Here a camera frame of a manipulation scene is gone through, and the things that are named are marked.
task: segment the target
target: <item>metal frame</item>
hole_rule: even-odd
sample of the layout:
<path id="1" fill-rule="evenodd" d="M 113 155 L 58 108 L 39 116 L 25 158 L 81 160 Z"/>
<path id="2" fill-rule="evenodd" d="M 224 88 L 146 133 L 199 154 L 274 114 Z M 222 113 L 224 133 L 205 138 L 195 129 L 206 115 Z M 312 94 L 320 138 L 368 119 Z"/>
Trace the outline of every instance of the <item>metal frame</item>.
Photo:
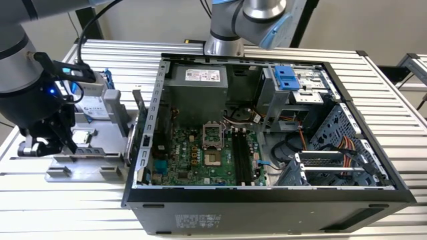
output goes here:
<path id="1" fill-rule="evenodd" d="M 421 83 L 405 83 L 402 90 L 427 91 L 427 55 L 408 53 L 400 60 L 398 67 L 405 67 L 417 77 Z"/>
<path id="2" fill-rule="evenodd" d="M 202 45 L 201 44 L 173 44 L 173 43 L 139 43 L 139 42 L 122 42 L 122 41 L 99 41 L 87 40 L 85 46 L 82 47 L 82 58 L 87 64 L 97 70 L 102 70 L 109 67 L 114 77 L 114 85 L 118 90 L 121 90 L 121 103 L 125 104 L 126 109 L 137 109 L 131 90 L 138 89 L 139 94 L 143 98 L 145 106 L 149 104 L 154 76 L 157 74 L 159 53 L 179 53 L 179 54 L 201 54 Z M 420 205 L 412 206 L 397 212 L 377 222 L 372 223 L 368 227 L 357 230 L 353 233 L 321 233 L 310 235 L 298 235 L 298 239 L 324 239 L 324 238 L 360 238 L 362 240 L 384 240 L 389 238 L 413 240 L 425 239 L 427 237 L 427 226 L 425 226 L 425 214 L 427 209 L 424 207 L 427 203 L 427 159 L 425 159 L 425 148 L 427 148 L 427 137 L 420 123 L 416 117 L 401 114 L 396 111 L 374 111 L 373 109 L 381 110 L 380 108 L 388 108 L 390 106 L 404 108 L 410 114 L 413 111 L 405 107 L 402 104 L 402 97 L 397 95 L 394 91 L 390 91 L 393 87 L 384 88 L 384 90 L 360 90 L 365 85 L 373 85 L 377 87 L 385 86 L 386 78 L 381 76 L 374 71 L 374 65 L 365 61 L 354 51 L 338 51 L 338 50 L 316 50 L 316 49 L 288 49 L 277 48 L 272 51 L 264 51 L 253 46 L 245 47 L 245 55 L 254 58 L 270 58 L 270 59 L 293 59 L 293 60 L 308 60 L 308 61 L 325 61 L 329 62 L 330 67 L 334 69 L 336 75 L 340 78 L 348 93 L 353 99 L 354 107 L 361 112 L 362 118 L 368 127 L 372 130 L 374 138 L 381 145 L 381 148 L 400 173 L 405 184 L 410 188 L 410 192 L 414 195 L 416 201 Z M 67 53 L 63 62 L 74 59 L 74 47 Z M 384 128 L 396 128 L 396 126 L 412 126 L 416 127 L 414 130 L 380 130 Z M 15 147 L 18 142 L 22 140 L 18 134 L 18 129 L 14 128 L 0 147 L 0 183 L 3 186 L 9 186 L 2 189 L 1 194 L 13 194 L 15 190 L 25 190 L 25 196 L 27 199 L 33 199 L 38 194 L 49 194 L 50 201 L 62 200 L 63 191 L 66 189 L 90 189 L 91 191 L 85 191 L 86 194 L 95 193 L 95 199 L 99 204 L 98 210 L 105 216 L 114 216 L 117 209 L 111 208 L 102 209 L 102 206 L 107 203 L 110 204 L 110 198 L 103 197 L 102 191 L 105 189 L 111 189 L 111 191 L 121 191 L 121 185 L 102 184 L 86 184 L 86 183 L 65 183 L 61 185 L 62 191 L 58 190 L 58 185 L 55 183 L 49 183 L 45 185 L 42 182 L 30 182 L 30 184 L 21 185 L 18 182 L 3 181 L 13 179 L 37 179 L 35 173 L 42 173 L 50 163 L 50 159 L 19 159 L 15 158 Z M 85 200 L 90 195 L 81 192 L 75 198 Z M 79 201 L 78 209 L 93 209 L 93 205 L 89 204 L 90 201 Z M 63 209 L 74 209 L 71 203 L 66 203 Z M 29 211 L 30 208 L 22 206 L 22 209 L 27 213 L 39 213 L 39 221 L 46 221 L 49 219 L 45 215 L 45 211 Z M 47 209 L 49 212 L 62 214 L 57 211 L 55 204 Z M 95 222 L 95 225 L 78 228 L 74 225 L 62 225 L 59 229 L 71 230 L 69 234 L 73 237 L 81 238 L 86 237 L 87 232 L 83 230 L 107 230 L 95 232 L 97 236 L 119 236 L 121 238 L 138 238 L 143 237 L 145 231 L 139 229 L 139 225 L 134 217 L 125 218 L 125 224 L 113 224 L 113 227 L 103 225 L 101 222 Z M 19 221 L 19 229 L 22 232 L 30 232 L 33 227 L 25 222 Z M 25 236 L 26 233 L 14 233 L 13 236 Z M 45 233 L 46 236 L 53 236 L 54 232 Z M 294 235 L 276 234 L 276 235 L 225 235 L 221 236 L 233 240 L 244 239 L 293 239 Z M 210 237 L 199 236 L 201 239 L 207 239 Z"/>

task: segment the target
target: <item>sticker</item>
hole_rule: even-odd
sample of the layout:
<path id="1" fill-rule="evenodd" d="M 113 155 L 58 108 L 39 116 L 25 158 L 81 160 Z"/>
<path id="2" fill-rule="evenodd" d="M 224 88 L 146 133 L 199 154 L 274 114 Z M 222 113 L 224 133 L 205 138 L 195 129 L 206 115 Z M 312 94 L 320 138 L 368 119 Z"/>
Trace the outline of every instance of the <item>sticker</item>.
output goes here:
<path id="1" fill-rule="evenodd" d="M 220 214 L 175 214 L 175 227 L 178 229 L 212 229 L 220 226 Z"/>
<path id="2" fill-rule="evenodd" d="M 261 116 L 256 114 L 254 118 L 253 118 L 253 123 L 258 123 L 261 120 Z"/>
<path id="3" fill-rule="evenodd" d="M 90 118 L 107 118 L 107 112 L 105 109 L 103 101 L 97 96 L 83 96 L 81 102 L 78 103 L 78 106 L 83 112 L 85 115 L 87 115 Z"/>
<path id="4" fill-rule="evenodd" d="M 220 70 L 186 69 L 185 81 L 220 82 Z"/>

